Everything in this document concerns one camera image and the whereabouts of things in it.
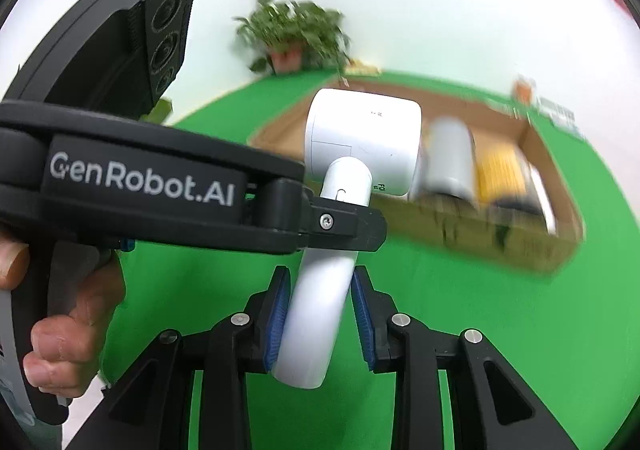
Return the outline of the person's left hand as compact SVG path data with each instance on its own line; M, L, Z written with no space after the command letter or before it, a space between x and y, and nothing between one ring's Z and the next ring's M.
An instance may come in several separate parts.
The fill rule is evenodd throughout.
M125 294L122 266L112 254L82 281L69 314L32 327L32 350L23 358L28 383L64 398L84 395L99 371L108 325Z

